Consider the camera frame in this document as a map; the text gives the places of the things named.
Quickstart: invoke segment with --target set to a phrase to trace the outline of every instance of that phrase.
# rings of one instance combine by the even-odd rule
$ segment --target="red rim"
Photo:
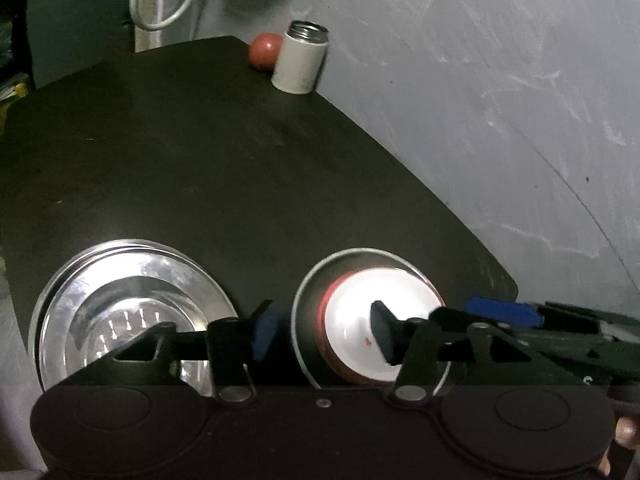
[[[375,386],[375,385],[384,385],[384,384],[392,384],[388,381],[376,381],[374,379],[368,378],[364,375],[357,373],[352,368],[349,368],[346,364],[344,364],[340,358],[335,354],[334,350],[331,348],[331,344],[329,343],[329,336],[326,333],[326,326],[324,322],[324,315],[326,313],[326,308],[329,304],[329,300],[331,296],[334,294],[335,290],[347,279],[353,276],[354,274],[360,272],[365,269],[373,269],[373,268],[391,268],[385,266],[375,266],[375,267],[364,267],[363,269],[352,270],[351,272],[347,272],[346,274],[340,276],[340,278],[334,280],[331,285],[329,285],[320,301],[318,302],[318,310],[316,311],[316,341],[318,342],[318,349],[322,354],[322,357],[327,362],[327,364],[331,367],[331,369],[337,373],[343,379],[349,381],[350,383],[359,384],[361,386]]]

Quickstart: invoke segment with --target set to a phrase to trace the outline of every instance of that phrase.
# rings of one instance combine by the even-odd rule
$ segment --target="black circular cover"
[[[456,386],[440,415],[473,457],[524,476],[593,465],[615,425],[607,398],[590,386]]]
[[[199,434],[206,409],[189,386],[54,386],[31,413],[49,467],[118,474],[159,466]]]

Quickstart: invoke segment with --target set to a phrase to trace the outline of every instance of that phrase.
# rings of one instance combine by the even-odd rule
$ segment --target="white cable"
[[[440,382],[437,384],[437,386],[433,389],[433,396],[436,396],[438,394],[438,392],[442,389],[442,387],[444,386],[444,383],[447,382],[447,377],[449,377],[449,371],[451,370],[451,361],[449,361],[447,363],[447,367],[444,370],[444,374],[442,375],[442,377],[440,378]]]
[[[161,22],[164,16],[164,0],[158,0],[156,5],[156,22]],[[162,46],[162,30],[156,30],[149,34],[150,45],[153,48]]]
[[[182,2],[182,5],[178,7],[178,9],[171,16],[158,23],[147,23],[142,19],[142,16],[140,15],[140,0],[129,0],[129,12],[131,13],[131,19],[133,20],[133,23],[135,23],[137,27],[148,32],[153,32],[155,30],[165,28],[178,20],[192,2],[193,0],[184,0]]]

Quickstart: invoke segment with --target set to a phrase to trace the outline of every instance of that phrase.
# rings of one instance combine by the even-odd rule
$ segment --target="metal screw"
[[[400,386],[394,393],[398,399],[405,402],[420,402],[427,396],[427,391],[423,387],[413,384]]]
[[[251,390],[245,386],[226,386],[218,396],[226,402],[245,402],[251,398]]]

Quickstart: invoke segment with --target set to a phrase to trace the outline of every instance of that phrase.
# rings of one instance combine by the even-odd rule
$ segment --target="stainless steel bowl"
[[[180,332],[235,317],[229,298],[200,266],[167,246],[114,240],[67,262],[42,291],[31,317],[29,352],[46,390],[160,321]],[[181,377],[201,393],[206,362]]]

